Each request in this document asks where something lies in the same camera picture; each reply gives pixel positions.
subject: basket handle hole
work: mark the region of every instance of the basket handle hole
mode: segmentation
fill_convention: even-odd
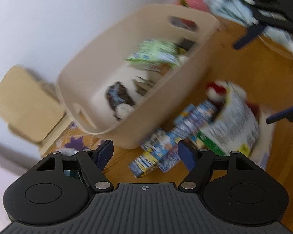
[[[197,32],[199,30],[199,27],[197,26],[197,24],[188,19],[169,16],[168,20],[173,26],[176,26],[176,27],[180,27],[192,32]]]

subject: metal pin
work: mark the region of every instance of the metal pin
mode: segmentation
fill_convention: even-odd
[[[106,181],[100,181],[96,183],[96,188],[98,189],[107,189],[111,186],[109,182]]]
[[[181,187],[183,187],[184,189],[193,189],[196,188],[196,186],[196,183],[191,181],[186,181],[181,184]]]

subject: black clamp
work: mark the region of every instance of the black clamp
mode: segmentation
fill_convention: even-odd
[[[288,205],[286,190],[239,151],[216,156],[180,141],[178,154],[190,171],[178,189],[196,193],[217,217],[252,226],[281,220]],[[216,170],[227,174],[210,182]]]
[[[93,195],[113,191],[102,173],[113,148],[113,142],[107,140],[95,151],[47,155],[5,191],[3,205],[10,219],[30,225],[62,222],[83,210]],[[65,170],[78,171],[82,182],[66,176]]]
[[[271,123],[277,122],[281,119],[287,119],[288,121],[293,122],[293,106],[288,109],[285,109],[281,112],[278,112],[274,115],[269,116],[266,119],[266,123],[271,124]]]
[[[293,33],[293,0],[254,0],[254,4],[250,6],[253,24],[247,28],[247,34],[233,45],[234,49],[238,50],[248,44],[260,35],[266,26]],[[265,11],[265,14],[278,13],[278,18],[263,15],[260,10]]]

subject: colorful packaging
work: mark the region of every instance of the colorful packaging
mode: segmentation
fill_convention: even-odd
[[[171,67],[179,65],[176,44],[162,40],[144,40],[138,50],[125,60],[132,63],[142,62],[143,67],[145,63],[167,63]]]
[[[116,82],[110,86],[105,96],[117,120],[126,118],[134,111],[133,106],[136,103],[129,96],[127,88],[121,82]]]
[[[259,135],[254,114],[229,86],[224,108],[215,122],[200,128],[196,140],[201,140],[217,155],[228,156],[231,151],[240,151],[248,157]]]
[[[188,105],[175,119],[174,119],[174,125],[177,125],[179,122],[181,122],[185,117],[187,117],[193,110],[195,109],[195,106],[193,104]]]
[[[141,178],[145,174],[157,168],[158,162],[168,153],[168,149],[158,143],[154,149],[149,148],[134,161],[129,164],[129,168],[136,178]]]
[[[162,129],[155,130],[141,144],[145,152],[129,165],[135,177],[143,177],[157,166],[161,171],[168,172],[180,161],[177,152],[178,142],[196,134],[199,127],[208,123],[216,111],[216,107],[209,100],[205,100],[167,134],[164,135]]]
[[[179,163],[180,157],[178,155],[178,144],[176,144],[166,156],[158,163],[158,167],[164,173],[168,172],[176,164]]]
[[[153,148],[154,146],[162,141],[164,137],[166,136],[166,132],[161,129],[157,128],[141,145],[140,147],[143,150],[148,150],[149,148]]]

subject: pink ball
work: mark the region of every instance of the pink ball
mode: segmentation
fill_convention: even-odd
[[[178,0],[175,2],[175,4],[182,5],[182,0]],[[197,9],[200,11],[209,12],[209,7],[206,5],[206,3],[203,0],[184,0],[186,2],[186,5],[190,8]]]

